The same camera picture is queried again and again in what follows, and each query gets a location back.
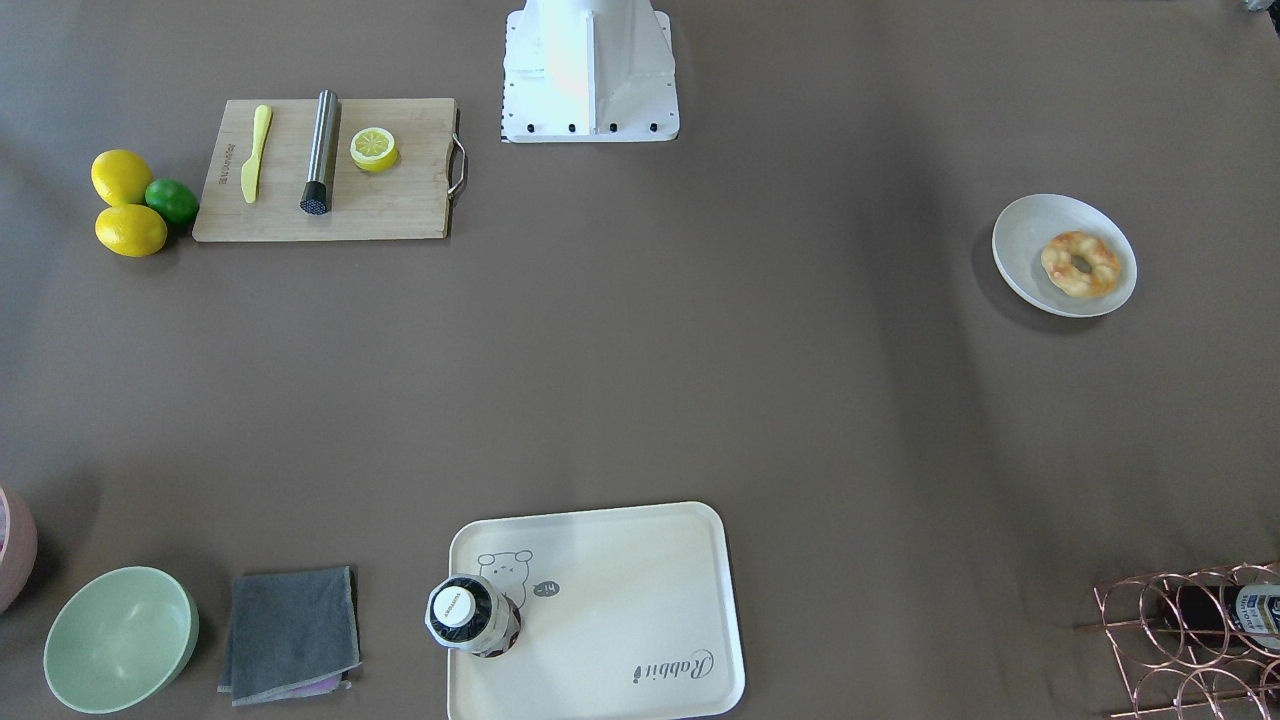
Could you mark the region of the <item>dark tea bottle on tray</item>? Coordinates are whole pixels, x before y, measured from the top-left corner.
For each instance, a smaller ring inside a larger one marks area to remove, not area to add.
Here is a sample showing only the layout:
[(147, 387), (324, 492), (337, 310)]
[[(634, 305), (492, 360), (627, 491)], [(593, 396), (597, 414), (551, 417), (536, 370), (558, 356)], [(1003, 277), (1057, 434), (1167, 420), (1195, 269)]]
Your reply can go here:
[(522, 619), (515, 602), (488, 579), (454, 574), (431, 591), (424, 625), (447, 650), (492, 659), (515, 646)]

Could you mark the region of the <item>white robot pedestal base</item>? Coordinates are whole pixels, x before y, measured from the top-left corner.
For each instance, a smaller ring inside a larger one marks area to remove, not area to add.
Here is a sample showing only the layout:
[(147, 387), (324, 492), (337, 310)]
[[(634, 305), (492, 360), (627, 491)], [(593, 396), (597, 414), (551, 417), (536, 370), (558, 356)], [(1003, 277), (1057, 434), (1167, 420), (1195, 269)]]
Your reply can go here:
[(649, 1), (527, 1), (506, 18), (503, 69), (508, 143), (678, 137), (671, 20)]

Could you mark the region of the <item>white round plate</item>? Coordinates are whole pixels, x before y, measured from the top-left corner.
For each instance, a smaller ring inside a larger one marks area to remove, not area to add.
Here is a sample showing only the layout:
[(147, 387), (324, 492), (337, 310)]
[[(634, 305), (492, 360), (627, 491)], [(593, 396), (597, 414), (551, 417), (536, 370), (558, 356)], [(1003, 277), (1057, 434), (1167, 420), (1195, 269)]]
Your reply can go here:
[[(1117, 256), (1117, 286), (1093, 299), (1071, 297), (1056, 287), (1041, 265), (1041, 251), (1052, 237), (1083, 231), (1101, 238)], [(1007, 205), (992, 232), (995, 265), (1002, 278), (1030, 305), (1068, 318), (1093, 318), (1112, 313), (1133, 295), (1138, 281), (1137, 258), (1124, 232), (1105, 213), (1060, 193), (1033, 193)]]

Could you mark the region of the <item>tea bottle in rack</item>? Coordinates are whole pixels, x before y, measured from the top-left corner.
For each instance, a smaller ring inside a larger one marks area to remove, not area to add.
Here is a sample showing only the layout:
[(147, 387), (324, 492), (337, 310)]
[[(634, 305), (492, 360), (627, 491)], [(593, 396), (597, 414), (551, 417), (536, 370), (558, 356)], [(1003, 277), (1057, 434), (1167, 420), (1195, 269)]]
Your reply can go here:
[(1251, 644), (1279, 651), (1276, 584), (1187, 584), (1172, 592), (1162, 620), (1171, 630), (1187, 633), (1193, 646), (1235, 650)]

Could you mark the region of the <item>steel muddler black tip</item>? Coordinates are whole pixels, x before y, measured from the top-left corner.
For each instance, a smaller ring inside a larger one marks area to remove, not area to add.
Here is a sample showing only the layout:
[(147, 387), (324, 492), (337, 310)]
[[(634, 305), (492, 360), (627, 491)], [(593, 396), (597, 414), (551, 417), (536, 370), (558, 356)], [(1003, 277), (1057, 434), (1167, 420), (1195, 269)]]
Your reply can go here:
[(340, 101), (329, 88), (317, 96), (314, 136), (300, 209), (308, 215), (328, 214), (332, 208), (332, 182), (340, 123)]

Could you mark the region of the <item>lower yellow lemon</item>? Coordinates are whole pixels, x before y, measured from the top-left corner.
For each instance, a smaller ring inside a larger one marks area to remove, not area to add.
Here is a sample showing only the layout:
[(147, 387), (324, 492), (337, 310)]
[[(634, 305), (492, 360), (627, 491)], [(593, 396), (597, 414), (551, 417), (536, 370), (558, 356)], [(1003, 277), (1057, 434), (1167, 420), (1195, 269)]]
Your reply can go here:
[(105, 208), (95, 222), (99, 241), (127, 258), (146, 258), (160, 251), (169, 229), (163, 217), (141, 204)]

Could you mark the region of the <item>cream rabbit serving tray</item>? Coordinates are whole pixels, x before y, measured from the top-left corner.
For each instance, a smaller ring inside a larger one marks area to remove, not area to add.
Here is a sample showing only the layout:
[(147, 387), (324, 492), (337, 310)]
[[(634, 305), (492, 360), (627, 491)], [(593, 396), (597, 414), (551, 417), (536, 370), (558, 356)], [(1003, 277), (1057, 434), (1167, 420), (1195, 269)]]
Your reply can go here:
[(518, 607), (515, 646), (448, 660), (452, 719), (682, 719), (746, 688), (721, 515), (698, 501), (472, 521), (449, 569)]

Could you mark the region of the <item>pink ice bowl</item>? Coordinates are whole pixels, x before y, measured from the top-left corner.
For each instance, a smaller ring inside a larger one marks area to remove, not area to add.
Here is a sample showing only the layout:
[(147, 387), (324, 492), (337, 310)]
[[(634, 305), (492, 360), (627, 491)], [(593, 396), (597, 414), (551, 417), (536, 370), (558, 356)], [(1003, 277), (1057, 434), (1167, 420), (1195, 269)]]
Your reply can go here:
[(38, 552), (38, 532), (27, 502), (12, 488), (1, 487), (3, 551), (1, 614), (26, 587)]

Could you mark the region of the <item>upper yellow lemon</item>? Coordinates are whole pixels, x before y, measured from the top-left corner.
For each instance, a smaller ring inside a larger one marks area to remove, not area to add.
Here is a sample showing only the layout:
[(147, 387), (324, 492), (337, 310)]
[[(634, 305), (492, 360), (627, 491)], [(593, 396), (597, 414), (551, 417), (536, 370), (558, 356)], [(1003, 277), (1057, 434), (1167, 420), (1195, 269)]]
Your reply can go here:
[(90, 177), (96, 193), (110, 208), (145, 204), (146, 188), (154, 182), (146, 160), (125, 149), (100, 152), (91, 164)]

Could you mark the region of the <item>mint green bowl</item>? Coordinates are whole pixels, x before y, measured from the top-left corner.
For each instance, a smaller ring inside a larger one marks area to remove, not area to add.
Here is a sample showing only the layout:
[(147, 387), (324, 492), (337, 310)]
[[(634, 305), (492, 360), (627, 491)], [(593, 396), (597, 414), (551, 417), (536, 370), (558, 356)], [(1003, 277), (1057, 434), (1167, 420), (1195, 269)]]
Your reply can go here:
[(198, 611), (170, 574), (119, 568), (77, 591), (44, 647), (49, 689), (82, 714), (132, 707), (170, 684), (198, 639)]

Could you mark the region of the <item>green lime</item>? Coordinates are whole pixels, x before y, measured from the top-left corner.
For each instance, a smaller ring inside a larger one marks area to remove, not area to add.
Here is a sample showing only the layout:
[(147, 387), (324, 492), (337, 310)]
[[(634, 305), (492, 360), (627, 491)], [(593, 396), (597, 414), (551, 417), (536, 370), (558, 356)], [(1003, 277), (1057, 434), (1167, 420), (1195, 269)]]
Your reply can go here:
[(196, 193), (172, 178), (152, 179), (143, 191), (143, 204), (175, 228), (191, 225), (200, 210)]

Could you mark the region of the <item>half lemon slice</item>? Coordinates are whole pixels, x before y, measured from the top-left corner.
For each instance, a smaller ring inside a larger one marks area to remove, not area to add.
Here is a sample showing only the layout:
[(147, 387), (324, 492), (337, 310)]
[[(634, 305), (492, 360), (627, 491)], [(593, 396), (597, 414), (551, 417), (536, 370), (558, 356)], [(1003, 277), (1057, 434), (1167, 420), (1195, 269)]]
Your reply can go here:
[(349, 141), (349, 158), (360, 169), (379, 173), (390, 169), (399, 159), (396, 136), (381, 127), (367, 127), (355, 132)]

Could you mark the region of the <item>grey folded cloth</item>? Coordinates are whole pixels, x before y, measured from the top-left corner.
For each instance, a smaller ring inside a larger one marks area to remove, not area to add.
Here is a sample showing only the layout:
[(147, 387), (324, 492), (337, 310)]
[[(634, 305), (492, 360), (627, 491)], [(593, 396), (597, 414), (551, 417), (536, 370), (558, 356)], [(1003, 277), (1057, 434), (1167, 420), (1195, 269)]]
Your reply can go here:
[(234, 707), (325, 694), (361, 665), (349, 566), (239, 577), (219, 692)]

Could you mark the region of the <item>wooden cutting board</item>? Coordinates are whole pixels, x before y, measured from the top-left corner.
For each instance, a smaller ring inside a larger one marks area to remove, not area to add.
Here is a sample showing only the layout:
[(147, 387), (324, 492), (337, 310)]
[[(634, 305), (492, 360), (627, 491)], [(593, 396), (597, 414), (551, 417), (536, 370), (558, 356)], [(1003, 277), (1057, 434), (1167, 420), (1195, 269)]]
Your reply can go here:
[[(458, 104), (452, 97), (343, 97), (338, 102), (335, 156), (328, 168), (329, 210), (307, 214), (305, 193), (317, 99), (269, 99), (273, 119), (262, 146), (259, 195), (246, 202), (241, 169), (252, 151), (260, 99), (227, 102), (200, 210), (192, 228), (204, 243), (440, 240), (451, 224), (451, 188)], [(367, 173), (349, 156), (353, 135), (367, 127), (392, 132), (399, 159)]]

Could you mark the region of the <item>glazed twisted donut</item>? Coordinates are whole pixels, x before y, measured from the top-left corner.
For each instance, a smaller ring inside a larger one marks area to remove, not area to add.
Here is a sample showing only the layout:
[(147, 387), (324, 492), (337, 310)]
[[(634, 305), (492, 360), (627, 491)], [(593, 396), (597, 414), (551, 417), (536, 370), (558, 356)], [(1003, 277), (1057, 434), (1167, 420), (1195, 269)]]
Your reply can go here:
[(1041, 251), (1039, 264), (1065, 295), (1094, 299), (1111, 293), (1123, 264), (1102, 238), (1083, 231), (1056, 234)]

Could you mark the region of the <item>yellow plastic knife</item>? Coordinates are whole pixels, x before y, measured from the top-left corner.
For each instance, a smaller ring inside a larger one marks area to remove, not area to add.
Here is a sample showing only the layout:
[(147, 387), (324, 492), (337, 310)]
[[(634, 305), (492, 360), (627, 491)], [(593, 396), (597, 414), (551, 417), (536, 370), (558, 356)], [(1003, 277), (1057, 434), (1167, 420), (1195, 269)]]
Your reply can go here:
[(259, 197), (260, 168), (271, 122), (273, 108), (259, 104), (253, 111), (250, 156), (242, 165), (239, 176), (241, 193), (246, 204), (255, 204)]

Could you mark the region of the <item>yellow lemon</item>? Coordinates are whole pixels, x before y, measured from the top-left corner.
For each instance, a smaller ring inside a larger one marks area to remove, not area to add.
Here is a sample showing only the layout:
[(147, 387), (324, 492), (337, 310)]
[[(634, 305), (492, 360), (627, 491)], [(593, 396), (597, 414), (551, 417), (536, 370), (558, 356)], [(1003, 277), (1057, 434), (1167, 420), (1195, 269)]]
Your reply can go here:
[(125, 149), (100, 152), (91, 164), (90, 177), (96, 193), (110, 208), (145, 204), (146, 188), (154, 182), (146, 160)]
[(127, 258), (146, 258), (160, 251), (169, 229), (163, 217), (141, 204), (105, 208), (95, 222), (99, 241)]

